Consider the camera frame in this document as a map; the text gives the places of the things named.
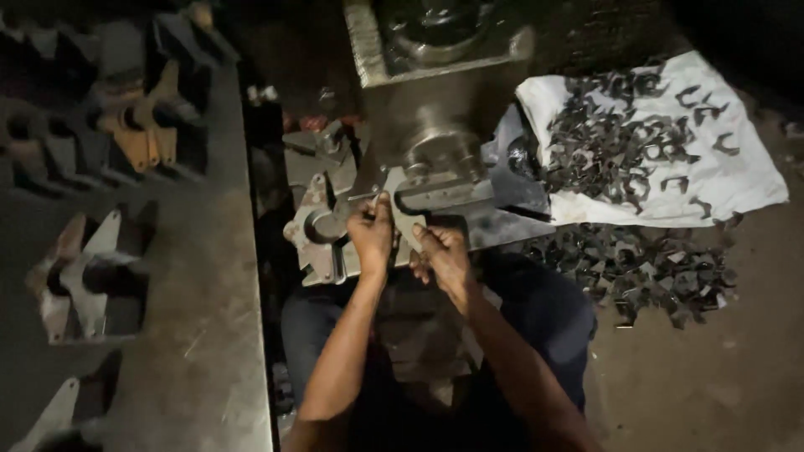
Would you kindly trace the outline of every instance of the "hand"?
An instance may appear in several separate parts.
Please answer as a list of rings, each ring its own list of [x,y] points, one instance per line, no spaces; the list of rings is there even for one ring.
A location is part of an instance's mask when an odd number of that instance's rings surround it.
[[[360,259],[361,274],[386,274],[391,256],[394,224],[391,196],[383,191],[375,203],[360,204],[347,220],[347,232]]]
[[[413,225],[413,235],[422,246],[421,255],[411,251],[410,268],[423,283],[430,281],[429,268],[436,274],[436,283],[444,290],[461,314],[466,316],[470,297],[480,293],[472,275],[466,241],[458,229]]]

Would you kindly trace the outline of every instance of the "person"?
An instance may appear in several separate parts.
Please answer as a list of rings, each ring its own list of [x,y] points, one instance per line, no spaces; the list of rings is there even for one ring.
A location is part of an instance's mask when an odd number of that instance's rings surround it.
[[[355,212],[347,231],[357,281],[300,289],[283,307],[298,406],[289,450],[601,450],[582,414],[595,318],[573,282],[525,256],[491,253],[484,278],[503,299],[497,310],[472,276],[462,233],[415,225],[414,275],[427,284],[434,272],[484,352],[462,403],[438,417],[405,397],[371,341],[392,254],[388,193]]]

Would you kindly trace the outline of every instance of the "white cloth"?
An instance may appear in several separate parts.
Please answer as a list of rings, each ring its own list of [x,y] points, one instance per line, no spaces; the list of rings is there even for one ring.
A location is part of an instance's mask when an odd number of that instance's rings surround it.
[[[748,119],[740,98],[726,84],[723,77],[715,71],[695,51],[676,56],[667,61],[662,72],[659,88],[669,84],[669,89],[657,99],[637,99],[634,107],[637,112],[632,121],[639,121],[652,114],[689,116],[687,122],[697,139],[686,146],[688,154],[699,155],[698,162],[645,162],[646,167],[656,167],[649,177],[650,194],[642,202],[644,212],[636,215],[631,204],[611,204],[577,195],[570,191],[560,191],[550,195],[552,217],[555,225],[570,223],[611,223],[640,224],[662,228],[690,228],[711,226],[713,220],[726,220],[733,212],[748,212],[765,206],[784,203],[789,200],[785,181],[768,151],[762,145],[757,131]],[[709,103],[728,108],[719,119],[707,116],[700,127],[695,126],[693,110],[685,109],[675,99],[675,95],[687,87],[700,85],[701,88],[686,102],[700,101],[712,93]],[[564,107],[569,93],[561,76],[532,77],[525,80],[516,90],[525,114],[539,138],[539,161],[550,161],[551,134],[549,122]],[[595,92],[594,100],[606,108],[614,105],[622,111],[625,102],[615,101]],[[740,147],[737,156],[729,157],[712,149],[717,137],[727,132],[734,134],[725,140],[728,147]],[[677,183],[668,184],[667,190],[659,189],[664,179],[687,176],[689,188],[682,195]],[[712,205],[712,217],[702,220],[704,210],[699,205],[689,204],[693,196]]]

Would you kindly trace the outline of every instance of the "dirty floor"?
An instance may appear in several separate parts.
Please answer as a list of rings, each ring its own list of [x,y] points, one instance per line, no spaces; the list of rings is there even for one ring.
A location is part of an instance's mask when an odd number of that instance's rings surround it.
[[[738,227],[728,263],[740,299],[707,325],[677,331],[662,311],[643,310],[633,329],[615,330],[614,310],[599,313],[587,415],[606,450],[804,450],[804,179],[786,163],[804,155],[804,139],[784,138],[772,112],[753,120],[790,203]]]

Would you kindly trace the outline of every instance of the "floor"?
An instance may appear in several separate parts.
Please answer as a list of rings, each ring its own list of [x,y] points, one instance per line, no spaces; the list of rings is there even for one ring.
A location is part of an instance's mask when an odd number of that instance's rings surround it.
[[[587,415],[606,450],[804,450],[804,179],[786,163],[804,140],[759,110],[757,131],[788,183],[790,203],[751,212],[728,256],[740,299],[677,331],[659,310],[631,330],[599,313]]]

